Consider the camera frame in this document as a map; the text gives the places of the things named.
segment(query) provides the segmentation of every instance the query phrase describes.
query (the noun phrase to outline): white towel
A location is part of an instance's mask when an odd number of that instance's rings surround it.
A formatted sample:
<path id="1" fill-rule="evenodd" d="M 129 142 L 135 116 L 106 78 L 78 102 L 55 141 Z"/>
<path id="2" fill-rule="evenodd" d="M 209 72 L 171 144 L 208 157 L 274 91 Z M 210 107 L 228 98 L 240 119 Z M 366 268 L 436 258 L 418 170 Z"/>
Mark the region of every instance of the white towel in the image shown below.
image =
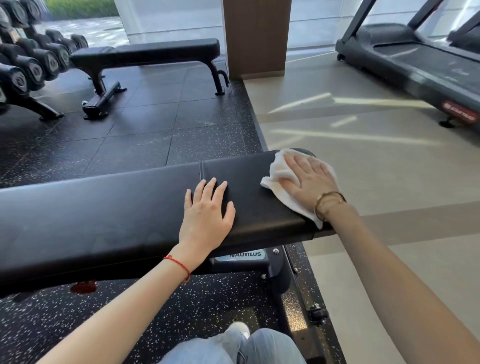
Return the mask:
<path id="1" fill-rule="evenodd" d="M 307 154 L 298 152 L 298 151 L 293 150 L 293 149 L 282 149 L 282 150 L 276 152 L 275 153 L 275 160 L 270 165 L 270 176 L 263 177 L 262 181 L 260 182 L 260 185 L 262 187 L 265 187 L 265 188 L 268 188 L 268 189 L 272 190 L 274 195 L 285 206 L 287 206 L 291 210 L 309 218 L 310 220 L 312 220 L 315 223 L 315 225 L 317 225 L 317 227 L 319 229 L 321 229 L 322 225 L 323 225 L 323 222 L 320 219 L 318 219 L 318 217 L 313 212 L 307 210 L 302 205 L 300 205 L 297 202 L 297 200 L 295 200 L 292 196 L 290 196 L 287 193 L 287 191 L 285 191 L 283 189 L 283 187 L 278 183 L 279 179 L 286 178 L 286 179 L 291 180 L 298 187 L 300 187 L 299 179 L 297 178 L 295 173 L 293 173 L 293 171 L 290 169 L 290 167 L 285 162 L 284 155 L 286 153 L 288 153 L 292 156 L 293 155 L 301 156 L 302 158 L 304 158 L 307 161 L 307 163 L 309 163 L 307 158 L 311 157 Z M 335 182 L 337 182 L 335 171 L 333 170 L 333 168 L 330 165 L 328 165 L 327 163 L 325 163 L 325 164 L 327 165 L 328 170 L 330 171 L 330 173 L 334 177 Z"/>

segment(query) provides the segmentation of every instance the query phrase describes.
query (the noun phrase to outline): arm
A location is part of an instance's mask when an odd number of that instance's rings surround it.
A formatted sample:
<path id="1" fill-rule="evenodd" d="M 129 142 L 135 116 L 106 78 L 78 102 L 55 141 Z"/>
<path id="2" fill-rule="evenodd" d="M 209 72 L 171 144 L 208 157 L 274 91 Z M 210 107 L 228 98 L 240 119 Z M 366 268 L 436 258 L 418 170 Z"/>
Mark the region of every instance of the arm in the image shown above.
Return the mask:
<path id="1" fill-rule="evenodd" d="M 338 191 L 324 165 L 285 157 L 301 186 L 282 186 L 306 208 Z M 363 224 L 354 207 L 336 195 L 318 211 L 335 228 L 388 335 L 408 364 L 480 363 L 480 342 L 407 265 Z"/>
<path id="2" fill-rule="evenodd" d="M 187 190 L 179 243 L 170 254 L 191 272 L 217 248 L 230 231 L 235 217 L 232 202 L 222 218 L 221 203 L 227 183 L 201 181 L 195 193 Z M 163 260 L 122 294 L 81 324 L 38 364 L 122 363 L 187 272 Z"/>

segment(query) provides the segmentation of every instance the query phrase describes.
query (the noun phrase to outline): greenery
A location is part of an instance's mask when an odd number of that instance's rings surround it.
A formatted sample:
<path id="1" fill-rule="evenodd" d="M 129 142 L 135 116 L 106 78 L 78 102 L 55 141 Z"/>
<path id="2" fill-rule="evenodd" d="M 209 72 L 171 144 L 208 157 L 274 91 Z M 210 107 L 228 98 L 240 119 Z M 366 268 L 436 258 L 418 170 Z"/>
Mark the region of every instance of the greenery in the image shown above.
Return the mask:
<path id="1" fill-rule="evenodd" d="M 114 0 L 45 0 L 54 20 L 118 16 Z"/>

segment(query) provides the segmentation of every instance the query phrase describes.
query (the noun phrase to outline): red string bracelet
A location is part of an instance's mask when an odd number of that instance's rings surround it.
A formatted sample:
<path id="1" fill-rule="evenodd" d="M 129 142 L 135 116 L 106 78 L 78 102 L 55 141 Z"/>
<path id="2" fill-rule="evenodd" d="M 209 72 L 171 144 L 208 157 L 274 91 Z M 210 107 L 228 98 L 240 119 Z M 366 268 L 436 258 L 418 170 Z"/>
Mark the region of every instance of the red string bracelet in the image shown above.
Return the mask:
<path id="1" fill-rule="evenodd" d="M 182 267 L 186 272 L 187 272 L 187 278 L 183 281 L 183 283 L 187 283 L 189 280 L 190 280 L 190 271 L 188 270 L 188 268 L 182 264 L 181 262 L 179 262 L 177 259 L 175 258 L 172 258 L 172 255 L 169 254 L 167 255 L 165 258 L 163 259 L 168 259 L 168 260 L 171 260 L 172 262 L 175 262 L 177 263 L 180 267 Z"/>

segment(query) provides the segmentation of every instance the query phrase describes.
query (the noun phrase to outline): shoe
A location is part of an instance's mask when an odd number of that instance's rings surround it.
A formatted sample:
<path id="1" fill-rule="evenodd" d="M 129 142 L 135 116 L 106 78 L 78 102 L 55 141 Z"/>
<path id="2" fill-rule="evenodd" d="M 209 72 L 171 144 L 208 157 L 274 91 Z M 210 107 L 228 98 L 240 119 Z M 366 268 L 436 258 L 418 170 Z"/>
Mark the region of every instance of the shoe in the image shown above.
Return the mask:
<path id="1" fill-rule="evenodd" d="M 243 322 L 240 322 L 240 321 L 236 321 L 234 322 L 233 324 L 231 324 L 227 330 L 230 330 L 231 328 L 234 328 L 238 331 L 240 331 L 240 333 L 243 335 L 243 337 L 245 339 L 248 339 L 250 337 L 250 329 L 248 328 L 248 326 L 246 324 L 244 324 Z"/>

